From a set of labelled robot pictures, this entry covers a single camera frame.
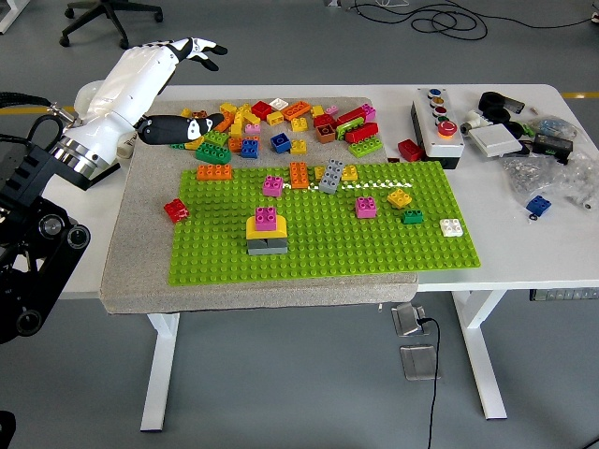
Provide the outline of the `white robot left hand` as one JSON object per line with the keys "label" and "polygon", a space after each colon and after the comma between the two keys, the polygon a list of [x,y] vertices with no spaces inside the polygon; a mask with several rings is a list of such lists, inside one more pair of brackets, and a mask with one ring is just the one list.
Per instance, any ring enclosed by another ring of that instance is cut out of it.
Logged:
{"label": "white robot left hand", "polygon": [[183,60],[201,63],[210,71],[218,66],[208,54],[227,54],[212,41],[187,37],[156,41],[124,52],[115,67],[99,84],[89,105],[80,111],[82,124],[66,131],[70,140],[82,146],[99,166],[114,162],[119,139],[131,133],[162,92],[176,66]]}

